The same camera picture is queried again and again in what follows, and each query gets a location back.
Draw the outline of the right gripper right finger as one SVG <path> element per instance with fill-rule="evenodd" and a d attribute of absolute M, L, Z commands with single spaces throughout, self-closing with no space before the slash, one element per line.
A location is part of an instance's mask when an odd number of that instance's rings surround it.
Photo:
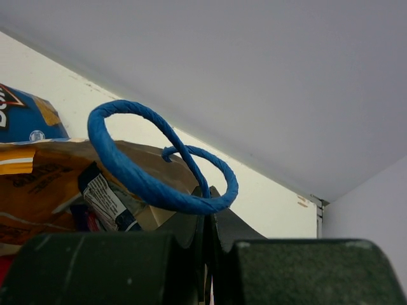
<path fill-rule="evenodd" d="M 406 303 L 371 241 L 268 239 L 230 209 L 208 221 L 216 304 Z"/>

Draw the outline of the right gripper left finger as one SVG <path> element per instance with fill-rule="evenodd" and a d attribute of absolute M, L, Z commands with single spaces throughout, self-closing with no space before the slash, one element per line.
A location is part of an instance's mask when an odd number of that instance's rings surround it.
<path fill-rule="evenodd" d="M 198 304 L 204 216 L 175 213 L 154 231 L 41 234 L 19 251 L 2 304 Z"/>

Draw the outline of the blue paper bag handle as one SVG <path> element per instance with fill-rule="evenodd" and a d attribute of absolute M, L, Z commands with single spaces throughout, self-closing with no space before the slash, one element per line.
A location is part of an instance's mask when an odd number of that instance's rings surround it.
<path fill-rule="evenodd" d="M 179 153 L 196 178 L 202 196 L 187 195 L 169 187 L 147 174 L 122 153 L 116 147 L 104 121 L 113 114 L 135 114 L 152 122 L 172 144 L 163 150 L 163 160 L 169 162 L 170 155 Z M 102 164 L 131 193 L 138 195 L 149 205 L 184 214 L 210 215 L 229 208 L 238 195 L 237 177 L 223 160 L 199 147 L 184 145 L 165 119 L 145 105 L 129 100 L 114 100 L 101 104 L 89 114 L 87 130 L 90 142 Z M 213 198 L 210 195 L 207 180 L 193 159 L 194 156 L 206 159 L 223 174 L 226 192 L 222 196 Z"/>

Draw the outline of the blue Doritos chip bag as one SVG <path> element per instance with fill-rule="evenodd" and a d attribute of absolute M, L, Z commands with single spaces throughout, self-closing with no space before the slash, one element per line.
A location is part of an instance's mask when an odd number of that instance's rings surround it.
<path fill-rule="evenodd" d="M 47 100 L 1 85 L 1 142 L 67 139 L 58 112 Z"/>

